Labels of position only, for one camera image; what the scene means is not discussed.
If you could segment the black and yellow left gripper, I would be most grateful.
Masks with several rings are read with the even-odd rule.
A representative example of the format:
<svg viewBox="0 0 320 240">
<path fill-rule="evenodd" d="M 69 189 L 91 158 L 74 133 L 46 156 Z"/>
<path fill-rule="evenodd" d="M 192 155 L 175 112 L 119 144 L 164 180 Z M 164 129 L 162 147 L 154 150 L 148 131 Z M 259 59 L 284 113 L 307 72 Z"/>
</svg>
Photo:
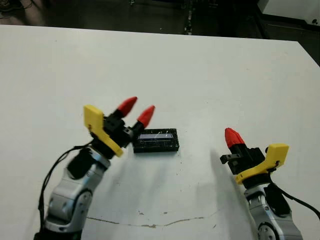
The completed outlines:
<svg viewBox="0 0 320 240">
<path fill-rule="evenodd" d="M 156 107 L 149 106 L 137 118 L 133 127 L 125 126 L 123 118 L 132 110 L 137 101 L 136 96 L 124 100 L 108 116 L 93 105 L 83 107 L 84 125 L 93 137 L 90 147 L 105 158 L 121 157 L 123 148 L 131 143 L 149 125 Z"/>
</svg>

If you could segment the black and yellow right gripper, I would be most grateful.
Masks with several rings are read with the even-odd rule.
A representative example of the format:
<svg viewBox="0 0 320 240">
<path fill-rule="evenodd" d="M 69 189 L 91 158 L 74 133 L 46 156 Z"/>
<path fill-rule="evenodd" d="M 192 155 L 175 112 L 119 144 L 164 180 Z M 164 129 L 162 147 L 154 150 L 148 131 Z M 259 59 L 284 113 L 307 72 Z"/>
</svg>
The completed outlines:
<svg viewBox="0 0 320 240">
<path fill-rule="evenodd" d="M 248 148 L 240 134 L 228 127 L 224 131 L 225 142 L 230 154 L 220 157 L 222 164 L 228 164 L 235 182 L 246 189 L 271 182 L 270 173 L 284 165 L 289 146 L 275 143 L 268 146 L 266 155 L 260 148 Z"/>
</svg>

